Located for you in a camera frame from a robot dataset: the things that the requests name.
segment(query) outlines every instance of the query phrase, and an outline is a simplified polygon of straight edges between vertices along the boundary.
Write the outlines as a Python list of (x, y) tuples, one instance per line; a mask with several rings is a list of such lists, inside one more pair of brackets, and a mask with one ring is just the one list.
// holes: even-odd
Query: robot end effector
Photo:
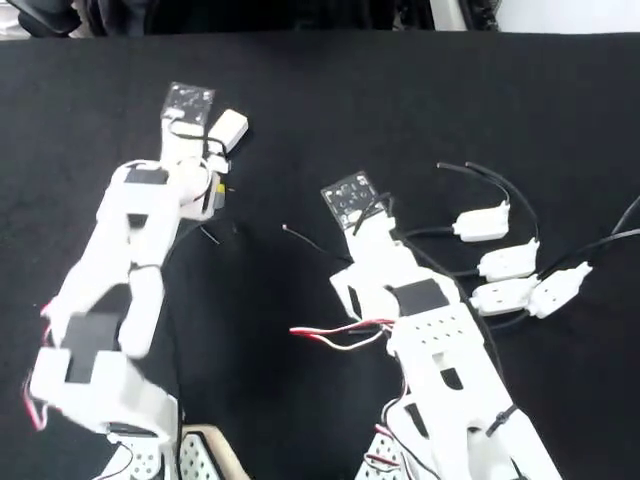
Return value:
[(177, 438), (176, 400), (130, 361), (151, 347), (164, 299), (161, 267), (182, 219), (202, 222), (222, 207), (226, 154), (248, 129), (246, 117), (227, 110), (204, 135), (213, 96), (171, 86), (160, 161), (116, 169), (82, 257), (41, 312), (54, 346), (40, 349), (31, 395), (94, 432), (126, 431), (138, 439), (136, 450), (146, 436), (161, 450)]

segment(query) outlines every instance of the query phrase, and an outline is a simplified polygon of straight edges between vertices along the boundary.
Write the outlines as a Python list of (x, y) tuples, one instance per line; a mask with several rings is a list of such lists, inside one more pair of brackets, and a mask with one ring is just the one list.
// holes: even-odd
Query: black cable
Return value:
[(489, 329), (492, 332), (496, 332), (496, 331), (505, 330), (511, 327), (515, 327), (516, 325), (519, 325), (520, 323), (524, 322), (527, 318), (529, 318), (530, 315), (531, 314), (529, 312), (526, 312), (526, 311), (522, 312), (520, 313), (520, 315), (516, 316), (515, 318), (512, 318), (511, 320), (490, 325)]
[(107, 480), (108, 478), (113, 478), (117, 475), (120, 475), (121, 473), (124, 473), (127, 470), (127, 468), (129, 468), (129, 466), (133, 463), (133, 451), (129, 447), (127, 447), (124, 443), (120, 443), (120, 446), (128, 450), (129, 453), (131, 454), (131, 458), (129, 458), (129, 462), (121, 470), (115, 473), (110, 473), (109, 475), (96, 477), (94, 480)]
[(629, 220), (629, 217), (633, 215), (633, 213), (636, 211), (639, 205), (640, 205), (640, 196), (636, 198), (631, 203), (631, 205), (629, 205), (627, 209), (624, 211), (624, 213), (620, 217), (620, 220), (618, 220), (618, 223), (616, 223), (616, 226), (613, 227), (613, 230), (611, 230), (611, 235), (615, 235), (620, 230), (622, 230), (622, 227), (624, 227), (624, 224), (627, 223), (627, 220)]
[(337, 255), (335, 253), (330, 252), (329, 250), (326, 250), (326, 249), (322, 248), (320, 245), (318, 245), (316, 242), (311, 240), (309, 237), (307, 237), (306, 235), (301, 234), (300, 232), (296, 232), (295, 230), (289, 228), (286, 224), (282, 224), (282, 230), (287, 232), (287, 233), (290, 233), (291, 235), (293, 235), (296, 238), (299, 238), (303, 242), (305, 242), (308, 245), (310, 245), (311, 247), (313, 247), (315, 250), (317, 250), (317, 251), (319, 251), (319, 252), (321, 252), (321, 253), (323, 253), (323, 254), (331, 257), (331, 258), (334, 258), (336, 260), (340, 260), (341, 262), (348, 263), (348, 264), (353, 263), (353, 259), (351, 259), (350, 257)]
[(536, 214), (536, 211), (533, 209), (533, 206), (531, 205), (527, 197), (524, 196), (524, 194), (518, 187), (516, 187), (513, 183), (511, 183), (499, 173), (496, 173), (493, 170), (489, 170), (482, 165), (478, 165), (472, 162), (466, 162), (465, 166), (472, 170), (475, 170), (480, 174), (486, 175), (487, 177), (492, 177), (495, 181), (501, 183), (505, 188), (509, 189), (516, 197), (518, 197), (518, 199), (522, 202), (524, 207), (529, 212), (529, 215), (531, 216), (531, 220), (533, 221), (533, 226), (535, 229), (536, 240), (540, 239), (540, 222), (538, 221), (538, 215)]
[(565, 253), (561, 257), (559, 257), (555, 262), (549, 265), (547, 268), (542, 270), (538, 277), (540, 280), (544, 280), (545, 278), (549, 278), (553, 272), (555, 272), (558, 267), (567, 263), (569, 260), (573, 260), (575, 258), (580, 258), (586, 253), (589, 253), (592, 250), (600, 249), (601, 247), (615, 242), (616, 240), (622, 240), (623, 238), (633, 237), (636, 235), (640, 235), (640, 228), (635, 228), (633, 230), (627, 230), (626, 232), (616, 233), (615, 235), (609, 235), (608, 237), (601, 238), (595, 242), (588, 243), (587, 245), (578, 248), (577, 250), (573, 250), (571, 252)]
[(462, 272), (451, 272), (452, 277), (465, 278), (465, 277), (477, 277), (480, 275), (480, 270), (474, 268), (473, 270), (464, 270)]
[(412, 237), (440, 237), (453, 235), (453, 227), (426, 227), (409, 230), (405, 233), (408, 238)]
[(179, 121), (179, 118), (174, 118), (169, 122), (168, 130), (169, 133), (175, 135), (178, 138), (182, 138), (183, 140), (200, 140), (202, 142), (202, 158), (207, 158), (209, 156), (209, 142), (216, 143), (220, 146), (220, 151), (222, 152), (222, 158), (228, 160), (229, 152), (227, 152), (227, 146), (221, 140), (217, 138), (208, 137), (206, 135), (189, 135), (187, 133), (179, 133), (173, 129), (173, 125)]
[(464, 24), (467, 30), (475, 30), (473, 16), (471, 15), (471, 8), (469, 7), (469, 0), (458, 0), (460, 6), (460, 13), (464, 19)]
[(493, 357), (493, 362), (498, 372), (498, 375), (504, 382), (504, 372), (502, 369), (502, 362), (500, 361), (500, 356), (498, 355), (498, 347), (496, 345), (496, 342), (493, 339), (493, 336), (491, 335), (491, 330), (489, 329), (489, 326), (485, 322), (484, 318), (482, 318), (482, 316), (478, 313), (475, 307), (471, 304), (471, 300), (469, 299), (467, 292), (465, 292), (464, 288), (462, 288), (462, 285), (460, 285), (460, 282), (455, 277), (452, 276), (451, 272), (449, 272), (446, 268), (444, 268), (442, 265), (436, 262), (433, 258), (431, 258), (430, 255), (425, 253), (423, 250), (419, 249), (402, 233), (395, 230), (394, 234), (398, 240), (403, 242), (405, 246), (409, 248), (415, 255), (419, 256), (425, 262), (427, 262), (431, 266), (431, 268), (433, 268), (436, 272), (451, 278), (456, 288), (458, 289), (458, 292), (460, 293), (460, 299), (462, 303), (464, 303), (465, 306), (469, 309), (469, 313), (471, 313), (471, 316), (476, 322), (476, 325), (478, 325), (478, 328), (482, 332), (482, 336), (487, 342), (487, 350), (489, 351), (489, 355)]
[(371, 211), (376, 207), (376, 205), (385, 200), (388, 200), (390, 202), (389, 203), (390, 208), (391, 209), (393, 208), (393, 201), (391, 200), (391, 194), (389, 192), (381, 193), (380, 195), (376, 195), (375, 197), (373, 197), (373, 199), (364, 208), (364, 210), (362, 210), (362, 213), (358, 217), (358, 221), (353, 227), (354, 237), (358, 234), (358, 231), (362, 227), (362, 224), (364, 223), (364, 221), (371, 216)]
[(491, 176), (476, 172), (474, 169), (470, 167), (460, 167), (458, 165), (452, 165), (451, 163), (446, 163), (446, 162), (438, 162), (436, 163), (436, 167), (444, 168), (445, 170), (451, 170), (452, 172), (462, 173), (464, 175), (469, 175), (485, 183), (490, 183), (491, 185), (494, 185), (495, 187), (499, 188), (502, 191), (502, 193), (505, 196), (507, 205), (511, 203), (511, 195), (509, 194), (509, 190), (507, 190), (502, 183), (497, 181), (495, 178), (492, 178)]

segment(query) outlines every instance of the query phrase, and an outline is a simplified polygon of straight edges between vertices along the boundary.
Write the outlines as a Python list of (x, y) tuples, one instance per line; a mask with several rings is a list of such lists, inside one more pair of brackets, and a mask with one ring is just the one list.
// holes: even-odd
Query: red and white wire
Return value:
[(389, 473), (400, 468), (400, 464), (392, 460), (387, 460), (380, 455), (373, 453), (365, 453), (363, 457), (364, 463), (380, 473)]
[(305, 334), (303, 336), (307, 338), (312, 338), (314, 340), (318, 340), (319, 342), (325, 343), (334, 350), (340, 350), (342, 352), (347, 352), (349, 350), (355, 350), (356, 348), (363, 347), (369, 343), (375, 342), (378, 338), (380, 338), (384, 334), (383, 330), (380, 330), (378, 333), (373, 335), (372, 337), (367, 338), (366, 340), (362, 340), (361, 342), (353, 343), (351, 345), (338, 345), (337, 343), (332, 342), (328, 338), (323, 337), (322, 335), (313, 335), (313, 334)]
[(312, 328), (312, 327), (292, 327), (289, 332), (294, 335), (304, 334), (316, 334), (316, 335), (330, 335), (332, 333), (345, 332), (347, 330), (354, 330), (356, 328), (366, 327), (367, 325), (393, 325), (395, 320), (376, 319), (376, 320), (360, 320), (348, 325), (343, 325), (338, 328)]
[(38, 411), (38, 407), (29, 393), (29, 382), (31, 381), (32, 373), (33, 372), (29, 371), (27, 378), (22, 384), (22, 401), (31, 418), (33, 428), (35, 428), (37, 432), (41, 432), (47, 428), (47, 423), (49, 422), (49, 405), (43, 405), (40, 411)]
[[(293, 335), (301, 335), (307, 338), (311, 338), (313, 340), (317, 340), (322, 342), (334, 350), (340, 351), (349, 351), (355, 350), (356, 348), (360, 348), (369, 343), (375, 342), (378, 338), (380, 338), (384, 331), (391, 330), (391, 325), (395, 323), (394, 320), (386, 320), (386, 319), (376, 319), (376, 320), (361, 320), (355, 323), (351, 323), (348, 325), (343, 325), (342, 327), (332, 328), (332, 329), (324, 329), (324, 328), (312, 328), (312, 327), (293, 327), (289, 329), (289, 332)], [(334, 333), (346, 332), (349, 330), (355, 330), (358, 328), (362, 328), (368, 325), (379, 325), (381, 326), (381, 330), (375, 333), (373, 336), (362, 340), (361, 342), (357, 342), (351, 345), (338, 345), (335, 342), (332, 342), (328, 338), (325, 338), (325, 335), (331, 335)]]

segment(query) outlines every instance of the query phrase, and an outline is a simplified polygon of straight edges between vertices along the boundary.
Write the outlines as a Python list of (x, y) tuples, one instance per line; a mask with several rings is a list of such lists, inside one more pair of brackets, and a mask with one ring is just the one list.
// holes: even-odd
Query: wire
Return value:
[(504, 185), (502, 185), (500, 182), (498, 182), (495, 178), (492, 178), (491, 176), (487, 176), (487, 175), (484, 175), (482, 173), (476, 172), (474, 169), (472, 169), (470, 167), (460, 167), (458, 165), (452, 165), (451, 163), (446, 163), (446, 162), (438, 162), (438, 163), (436, 163), (436, 167), (437, 168), (443, 168), (445, 170), (451, 170), (452, 172), (462, 173), (464, 175), (469, 175), (469, 176), (471, 176), (473, 178), (476, 178), (478, 180), (481, 180), (481, 181), (483, 181), (485, 183), (490, 183), (491, 185), (499, 188), (500, 191), (502, 191), (502, 193), (505, 196), (505, 200), (507, 202), (507, 205), (509, 205), (509, 203), (511, 202), (511, 195), (509, 195), (509, 190), (507, 190), (504, 187)]
[(453, 227), (426, 227), (409, 230), (405, 236), (412, 237), (438, 237), (453, 235)]
[(462, 272), (451, 272), (451, 276), (456, 278), (476, 277), (478, 275), (480, 275), (480, 270), (477, 268), (472, 270), (463, 270)]
[(220, 242), (218, 241), (218, 239), (216, 237), (214, 237), (209, 230), (207, 230), (206, 228), (204, 228), (204, 225), (200, 225), (200, 231), (204, 234), (205, 237), (207, 237), (209, 240), (211, 240), (213, 243), (215, 243), (216, 245), (220, 245)]
[(365, 327), (367, 325), (381, 325), (381, 324), (393, 324), (395, 320), (360, 320), (358, 322), (350, 323), (349, 325), (344, 325), (338, 328), (332, 329), (323, 329), (323, 328), (312, 328), (312, 327), (291, 327), (289, 329), (289, 333), (294, 335), (304, 335), (304, 334), (319, 334), (319, 335), (331, 335), (333, 333), (340, 333), (348, 330), (352, 330), (354, 328)]
[[(391, 460), (387, 460), (384, 457), (381, 457), (379, 455), (374, 455), (372, 453), (365, 453), (364, 456), (362, 457), (362, 460), (364, 461), (364, 463), (367, 464), (367, 466), (369, 466), (370, 468), (373, 468), (374, 470), (380, 473), (390, 473), (400, 468), (399, 463), (393, 462)], [(386, 467), (383, 467), (382, 465), (376, 465), (373, 462), (382, 463), (386, 465)]]
[(22, 401), (27, 409), (29, 418), (31, 418), (33, 428), (35, 428), (36, 432), (41, 432), (47, 428), (47, 424), (49, 423), (49, 405), (44, 404), (40, 411), (38, 411), (36, 402), (29, 393), (29, 382), (31, 381), (32, 375), (33, 371), (29, 370), (27, 378), (22, 382)]
[(504, 372), (502, 369), (502, 362), (500, 360), (500, 356), (498, 355), (498, 347), (496, 345), (496, 342), (493, 339), (493, 336), (491, 335), (491, 330), (489, 329), (489, 326), (487, 325), (487, 322), (485, 322), (484, 318), (482, 318), (482, 316), (471, 304), (471, 300), (469, 299), (467, 292), (464, 291), (464, 288), (462, 287), (462, 285), (460, 285), (460, 282), (455, 277), (452, 276), (451, 272), (449, 272), (446, 268), (444, 268), (442, 265), (436, 262), (426, 252), (424, 252), (423, 250), (418, 248), (416, 245), (414, 245), (402, 233), (400, 233), (397, 230), (394, 233), (398, 238), (398, 240), (402, 241), (415, 255), (422, 258), (425, 262), (431, 265), (431, 267), (436, 272), (440, 273), (441, 275), (444, 275), (445, 277), (449, 277), (453, 281), (456, 288), (458, 289), (458, 292), (460, 293), (460, 299), (462, 303), (464, 303), (464, 305), (469, 309), (469, 313), (471, 313), (471, 316), (475, 320), (476, 325), (478, 325), (478, 328), (482, 332), (482, 336), (487, 342), (487, 350), (489, 350), (489, 355), (493, 357), (493, 363), (496, 367), (498, 375), (504, 381)]
[(369, 202), (369, 205), (367, 205), (364, 208), (364, 210), (362, 210), (362, 213), (358, 217), (358, 221), (356, 222), (355, 226), (353, 227), (353, 236), (354, 237), (358, 234), (358, 231), (362, 227), (362, 224), (364, 223), (364, 221), (371, 216), (372, 210), (375, 208), (375, 206), (378, 203), (383, 202), (385, 200), (388, 200), (389, 201), (389, 210), (393, 209), (393, 201), (391, 201), (390, 199), (391, 199), (391, 194), (389, 192), (381, 193), (380, 195), (376, 195), (375, 197), (373, 197), (373, 199)]
[(616, 233), (615, 235), (609, 235), (608, 237), (601, 238), (595, 242), (588, 243), (583, 247), (578, 248), (577, 250), (573, 250), (571, 252), (565, 253), (561, 257), (559, 257), (555, 262), (549, 265), (547, 268), (542, 270), (538, 277), (540, 280), (544, 280), (545, 278), (549, 278), (552, 273), (554, 273), (560, 266), (567, 263), (569, 260), (573, 260), (575, 258), (580, 258), (586, 253), (589, 253), (592, 250), (597, 250), (609, 243), (615, 242), (617, 240), (622, 240), (623, 238), (634, 237), (636, 235), (640, 235), (640, 228), (635, 228), (633, 230), (627, 230), (626, 232)]
[(121, 473), (124, 473), (127, 470), (127, 468), (129, 468), (129, 466), (133, 463), (133, 451), (129, 447), (127, 447), (124, 443), (120, 443), (120, 446), (124, 447), (129, 451), (129, 454), (131, 455), (129, 457), (129, 462), (121, 470), (115, 473), (110, 473), (109, 475), (100, 475), (98, 477), (94, 477), (93, 480), (107, 480), (107, 478), (113, 478), (117, 475), (120, 475)]
[(462, 14), (462, 19), (464, 20), (467, 30), (475, 30), (469, 0), (458, 0), (458, 5), (460, 6), (460, 13)]
[(224, 158), (225, 160), (228, 160), (229, 157), (229, 152), (227, 151), (227, 146), (224, 144), (224, 142), (222, 142), (221, 140), (218, 140), (217, 138), (213, 138), (213, 137), (209, 137), (206, 135), (189, 135), (186, 133), (179, 133), (176, 132), (173, 129), (173, 125), (180, 120), (179, 118), (174, 118), (173, 120), (171, 120), (169, 122), (169, 125), (167, 127), (167, 130), (169, 131), (169, 133), (171, 133), (172, 135), (175, 135), (178, 138), (181, 138), (183, 140), (200, 140), (202, 142), (202, 157), (203, 158), (207, 158), (209, 156), (209, 142), (213, 142), (216, 143), (220, 146), (220, 151), (222, 152), (222, 158)]
[(295, 230), (289, 228), (286, 223), (282, 224), (282, 230), (284, 230), (287, 233), (290, 233), (291, 235), (293, 235), (296, 238), (299, 238), (300, 240), (302, 240), (303, 242), (307, 243), (308, 245), (311, 245), (311, 247), (315, 248), (320, 253), (323, 253), (323, 254), (325, 254), (325, 255), (327, 255), (327, 256), (329, 256), (331, 258), (334, 258), (336, 260), (340, 260), (341, 262), (345, 262), (345, 263), (349, 263), (349, 264), (353, 263), (353, 260), (351, 258), (343, 257), (341, 255), (337, 255), (335, 253), (330, 252), (329, 250), (326, 250), (326, 249), (322, 248), (320, 245), (318, 245), (316, 242), (311, 240), (306, 235), (303, 235), (300, 232), (296, 232)]
[(364, 347), (365, 345), (368, 345), (369, 343), (375, 342), (383, 334), (384, 334), (384, 330), (380, 330), (374, 336), (369, 337), (366, 340), (362, 340), (361, 342), (353, 343), (351, 345), (338, 345), (337, 343), (332, 342), (328, 338), (324, 338), (322, 335), (307, 334), (307, 335), (303, 335), (303, 336), (305, 336), (307, 338), (312, 338), (313, 340), (317, 340), (317, 341), (322, 342), (322, 343), (325, 343), (325, 344), (329, 345), (331, 348), (333, 348), (334, 350), (339, 350), (341, 352), (348, 352), (348, 351), (355, 350), (355, 349), (360, 348), (360, 347)]
[(640, 205), (640, 196), (636, 198), (633, 202), (631, 202), (631, 205), (629, 205), (627, 209), (624, 211), (624, 213), (620, 217), (620, 220), (618, 220), (618, 223), (616, 223), (616, 226), (613, 227), (613, 230), (611, 230), (611, 235), (615, 235), (620, 230), (622, 230), (622, 227), (624, 227), (624, 224), (627, 223), (627, 220), (629, 220), (629, 217), (631, 217), (631, 215), (633, 215), (633, 213), (636, 211), (636, 209), (638, 208), (638, 205)]
[(478, 165), (472, 162), (466, 162), (465, 166), (467, 168), (475, 170), (478, 173), (484, 174), (487, 177), (493, 178), (495, 181), (501, 183), (505, 188), (511, 190), (511, 192), (513, 192), (513, 194), (516, 197), (518, 197), (518, 199), (522, 202), (524, 207), (529, 212), (529, 215), (531, 216), (531, 220), (533, 221), (533, 226), (535, 229), (535, 238), (536, 240), (540, 239), (540, 222), (538, 221), (538, 215), (536, 214), (536, 211), (533, 209), (531, 202), (529, 202), (527, 197), (525, 197), (524, 193), (522, 193), (520, 189), (518, 189), (518, 187), (516, 187), (513, 183), (511, 183), (509, 180), (507, 180), (505, 177), (503, 177), (499, 173), (496, 173), (493, 170), (489, 170), (488, 168), (483, 167), (482, 165)]
[(393, 436), (393, 438), (395, 439), (396, 442), (398, 442), (398, 445), (400, 445), (400, 447), (402, 447), (402, 449), (404, 451), (406, 451), (409, 455), (411, 455), (411, 458), (413, 458), (415, 460), (415, 462), (420, 465), (420, 467), (422, 467), (424, 470), (426, 470), (427, 472), (429, 472), (431, 475), (433, 475), (436, 480), (441, 480), (440, 479), (440, 475), (438, 475), (433, 469), (431, 469), (430, 467), (428, 467), (427, 465), (425, 465), (425, 463), (420, 460), (417, 455), (415, 453), (413, 453), (409, 448), (407, 448), (407, 446), (402, 443), (402, 441), (398, 438), (398, 436), (393, 432), (393, 430), (391, 430), (389, 428), (389, 424), (387, 423), (387, 413), (389, 412), (389, 409), (391, 407), (393, 407), (394, 405), (396, 405), (398, 402), (400, 402), (409, 392), (409, 386), (407, 385), (407, 381), (406, 378), (404, 377), (404, 372), (402, 373), (402, 393), (400, 394), (400, 396), (398, 398), (395, 398), (393, 400), (391, 400), (389, 403), (387, 403), (383, 408), (382, 408), (382, 414), (380, 416), (383, 425), (386, 426), (387, 430), (389, 431), (389, 433)]
[(388, 429), (386, 429), (385, 427), (383, 427), (382, 425), (378, 424), (378, 423), (376, 423), (376, 425), (375, 425), (375, 430), (380, 435), (384, 435), (385, 437), (393, 438), (393, 435), (391, 435), (391, 432)]
[(409, 468), (409, 463), (407, 462), (407, 457), (404, 452), (400, 452), (400, 458), (402, 458), (402, 467), (404, 468), (404, 473), (407, 475), (407, 479), (414, 480), (413, 475), (411, 474), (411, 469)]
[(519, 325), (520, 323), (524, 322), (531, 314), (529, 312), (522, 312), (519, 315), (517, 315), (515, 318), (512, 318), (511, 320), (507, 320), (506, 322), (502, 322), (502, 323), (496, 323), (491, 325), (489, 328), (491, 329), (491, 331), (496, 332), (496, 331), (500, 331), (500, 330), (506, 330), (512, 327), (515, 327), (516, 325)]

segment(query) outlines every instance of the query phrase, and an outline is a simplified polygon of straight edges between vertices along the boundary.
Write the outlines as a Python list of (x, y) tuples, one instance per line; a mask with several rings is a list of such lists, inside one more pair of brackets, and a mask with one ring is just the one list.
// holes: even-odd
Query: white plastic housing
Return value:
[(582, 262), (575, 268), (552, 273), (533, 290), (527, 310), (538, 318), (551, 315), (578, 294), (582, 282), (592, 270), (587, 262)]
[[(220, 118), (213, 127), (211, 127), (208, 137), (221, 141), (227, 149), (227, 153), (229, 153), (238, 144), (244, 134), (247, 133), (247, 130), (249, 130), (249, 120), (247, 117), (235, 110), (227, 109), (220, 115)], [(221, 150), (219, 143), (209, 142), (209, 152), (220, 154), (222, 153)]]
[(145, 378), (122, 352), (100, 351), (89, 383), (65, 381), (71, 353), (42, 347), (38, 353), (31, 394), (96, 433), (107, 433), (112, 422), (135, 425), (170, 442), (177, 435), (176, 401)]
[(528, 277), (536, 270), (536, 256), (540, 243), (532, 238), (529, 243), (501, 248), (482, 256), (478, 272), (488, 282)]
[(452, 226), (463, 242), (497, 240), (509, 233), (509, 204), (463, 212)]
[(471, 303), (483, 317), (522, 310), (537, 284), (534, 275), (481, 285), (473, 291)]

